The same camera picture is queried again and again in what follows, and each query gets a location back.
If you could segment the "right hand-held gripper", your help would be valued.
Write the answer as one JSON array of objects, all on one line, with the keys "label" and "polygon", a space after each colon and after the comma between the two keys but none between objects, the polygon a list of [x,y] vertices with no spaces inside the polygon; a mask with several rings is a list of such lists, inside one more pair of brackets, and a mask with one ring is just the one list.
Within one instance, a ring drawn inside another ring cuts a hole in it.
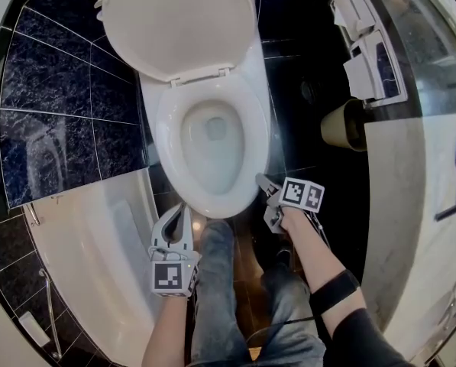
[{"label": "right hand-held gripper", "polygon": [[286,177],[280,186],[265,174],[256,175],[256,183],[267,196],[264,221],[272,233],[284,233],[281,223],[282,208],[285,206],[302,210],[318,234],[324,234],[323,227],[317,218],[322,205],[325,188],[310,180]]}]

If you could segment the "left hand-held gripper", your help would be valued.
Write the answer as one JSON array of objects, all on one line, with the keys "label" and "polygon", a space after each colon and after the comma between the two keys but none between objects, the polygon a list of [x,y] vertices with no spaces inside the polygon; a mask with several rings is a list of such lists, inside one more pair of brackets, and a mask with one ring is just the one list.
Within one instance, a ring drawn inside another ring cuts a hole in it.
[{"label": "left hand-held gripper", "polygon": [[[152,240],[192,242],[192,211],[183,203],[167,210],[154,224]],[[194,250],[175,250],[153,245],[151,290],[160,297],[190,297],[196,286],[201,255]]]}]

